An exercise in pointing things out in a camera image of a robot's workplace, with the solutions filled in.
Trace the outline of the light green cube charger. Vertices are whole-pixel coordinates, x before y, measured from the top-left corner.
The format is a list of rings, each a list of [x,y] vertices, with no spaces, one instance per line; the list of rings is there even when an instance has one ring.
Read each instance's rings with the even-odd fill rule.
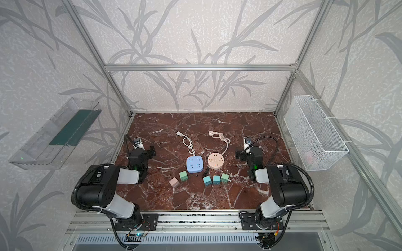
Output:
[[[223,174],[221,175],[221,177],[220,177],[220,181],[221,181],[223,184],[226,184],[226,183],[229,182],[229,178],[230,178],[230,176],[229,176],[228,174],[223,173]]]

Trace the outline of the teal green cube charger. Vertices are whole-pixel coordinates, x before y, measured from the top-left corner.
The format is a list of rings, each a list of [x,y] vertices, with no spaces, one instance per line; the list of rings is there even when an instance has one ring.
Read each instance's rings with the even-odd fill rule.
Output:
[[[213,185],[220,185],[221,183],[221,178],[219,175],[214,175],[213,176]]]

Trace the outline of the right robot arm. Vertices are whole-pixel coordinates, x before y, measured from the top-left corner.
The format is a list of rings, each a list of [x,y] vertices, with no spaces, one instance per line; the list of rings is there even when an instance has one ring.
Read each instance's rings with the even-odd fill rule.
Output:
[[[256,209],[257,224],[262,225],[280,218],[307,206],[313,200],[313,180],[299,166],[293,163],[264,165],[262,150],[258,147],[236,151],[236,159],[248,164],[248,174],[252,181],[270,185],[271,196]]]

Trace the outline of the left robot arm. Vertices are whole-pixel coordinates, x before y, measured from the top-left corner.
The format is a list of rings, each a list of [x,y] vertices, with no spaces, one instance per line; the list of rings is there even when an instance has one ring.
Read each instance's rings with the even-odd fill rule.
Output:
[[[117,185],[138,185],[148,174],[148,161],[156,156],[154,146],[148,150],[137,147],[128,156],[128,166],[114,164],[91,165],[78,180],[71,202],[79,209],[99,212],[110,219],[142,223],[139,206],[116,193]]]

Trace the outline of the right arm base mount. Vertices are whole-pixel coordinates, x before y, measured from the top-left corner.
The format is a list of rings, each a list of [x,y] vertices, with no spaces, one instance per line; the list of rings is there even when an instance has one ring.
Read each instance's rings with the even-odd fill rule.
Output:
[[[282,218],[265,218],[259,212],[240,211],[239,218],[242,230],[280,231],[284,228]]]

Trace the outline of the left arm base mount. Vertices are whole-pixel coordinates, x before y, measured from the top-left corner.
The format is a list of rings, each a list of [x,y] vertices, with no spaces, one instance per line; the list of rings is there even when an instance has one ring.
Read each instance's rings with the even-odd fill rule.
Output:
[[[157,228],[159,214],[145,213],[133,215],[127,219],[117,219],[115,229],[117,231],[155,231]]]

